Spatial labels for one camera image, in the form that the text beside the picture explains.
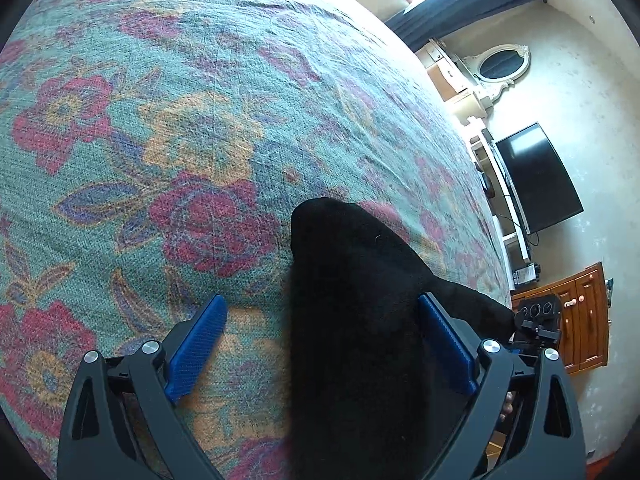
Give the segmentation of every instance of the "silver screw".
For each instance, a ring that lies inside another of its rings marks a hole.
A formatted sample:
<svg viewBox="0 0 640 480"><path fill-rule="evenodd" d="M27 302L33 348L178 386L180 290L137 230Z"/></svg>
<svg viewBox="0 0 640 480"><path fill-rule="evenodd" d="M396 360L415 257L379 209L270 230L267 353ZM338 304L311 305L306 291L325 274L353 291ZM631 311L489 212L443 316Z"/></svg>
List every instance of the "silver screw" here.
<svg viewBox="0 0 640 480"><path fill-rule="evenodd" d="M85 363L94 363L98 360L98 352L95 350L91 350L84 354L84 362Z"/></svg>
<svg viewBox="0 0 640 480"><path fill-rule="evenodd" d="M558 361L560 354L553 348L545 348L545 357L551 361Z"/></svg>
<svg viewBox="0 0 640 480"><path fill-rule="evenodd" d="M142 351L145 354L155 354L159 348L160 345L158 344L158 341L147 341L142 345Z"/></svg>
<svg viewBox="0 0 640 480"><path fill-rule="evenodd" d="M489 354L495 354L500 350L500 343L494 341L493 339L487 339L484 343L482 343L482 348L489 352Z"/></svg>

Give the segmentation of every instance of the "white mirror frame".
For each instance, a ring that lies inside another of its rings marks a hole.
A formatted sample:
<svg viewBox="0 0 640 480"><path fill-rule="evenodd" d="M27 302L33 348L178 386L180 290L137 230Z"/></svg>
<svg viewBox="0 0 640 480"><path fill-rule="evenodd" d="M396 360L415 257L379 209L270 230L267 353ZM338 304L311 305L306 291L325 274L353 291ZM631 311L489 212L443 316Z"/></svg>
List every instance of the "white mirror frame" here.
<svg viewBox="0 0 640 480"><path fill-rule="evenodd" d="M524 62L520 66L516 72L509 74L505 77L500 77L496 79L489 79L480 74L480 67L482 63L484 63L490 56L496 54L497 52L502 52L504 50L514 50L518 53L518 55L524 59ZM489 99L491 101L495 101L502 90L508 88L509 85L513 85L515 80L522 76L531 63L531 55L529 53L529 47L527 45L517 45L517 44L502 44L491 47L489 50L485 50L482 54L478 54L477 56L465 57L462 62L468 68L469 72L480 82L480 84L487 90L489 95Z"/></svg>

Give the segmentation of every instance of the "folded black garment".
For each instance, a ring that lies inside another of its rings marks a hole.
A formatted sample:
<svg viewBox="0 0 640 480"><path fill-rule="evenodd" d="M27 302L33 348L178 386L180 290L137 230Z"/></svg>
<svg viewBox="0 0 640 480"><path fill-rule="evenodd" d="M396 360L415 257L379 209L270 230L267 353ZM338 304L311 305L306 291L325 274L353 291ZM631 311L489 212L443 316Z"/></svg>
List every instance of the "folded black garment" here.
<svg viewBox="0 0 640 480"><path fill-rule="evenodd" d="M295 480L421 478L465 398L418 331L432 292L481 337L507 342L508 308L442 280L355 204L309 200L291 216L291 449Z"/></svg>

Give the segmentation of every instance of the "white tv stand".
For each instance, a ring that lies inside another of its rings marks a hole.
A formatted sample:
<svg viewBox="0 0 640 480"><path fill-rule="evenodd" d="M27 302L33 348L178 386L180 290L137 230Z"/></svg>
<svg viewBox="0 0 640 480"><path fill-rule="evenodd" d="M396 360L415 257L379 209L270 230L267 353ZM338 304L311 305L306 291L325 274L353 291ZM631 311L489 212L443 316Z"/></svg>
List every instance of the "white tv stand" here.
<svg viewBox="0 0 640 480"><path fill-rule="evenodd" d="M500 221L497 216L494 215L494 226L498 231L498 236L502 239L502 257L504 259L505 272L507 279L509 280L509 286L511 290L515 290L515 284L513 281L513 268L511 267L511 259L509 257L509 248L517 246L520 257L525 263L530 262L529 247L525 234L520 227L520 220L518 219L517 211L518 205L516 198L512 195L507 181L509 177L505 173L500 161L496 159L494 150L492 150L491 140L487 139L486 134L489 134L484 122L477 118L469 117L469 125L461 126L460 131L463 139L465 140L466 147L473 162L477 162L484 173L489 177L496 193L496 198L500 200L500 196L503 196L506 202L506 211L504 215L510 224L513 226L513 232L504 234Z"/></svg>

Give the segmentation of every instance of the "floral bedspread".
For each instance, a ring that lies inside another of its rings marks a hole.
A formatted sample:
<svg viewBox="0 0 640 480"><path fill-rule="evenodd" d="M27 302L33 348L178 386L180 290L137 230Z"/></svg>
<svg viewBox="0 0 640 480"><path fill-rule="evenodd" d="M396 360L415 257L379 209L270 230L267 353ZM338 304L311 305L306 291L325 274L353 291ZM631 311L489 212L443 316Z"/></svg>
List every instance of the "floral bedspread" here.
<svg viewBox="0 0 640 480"><path fill-rule="evenodd" d="M84 352L225 335L179 410L227 479L287 477L289 218L357 202L438 275L508 287L420 62L353 0L35 0L0 54L0 406L55 478Z"/></svg>

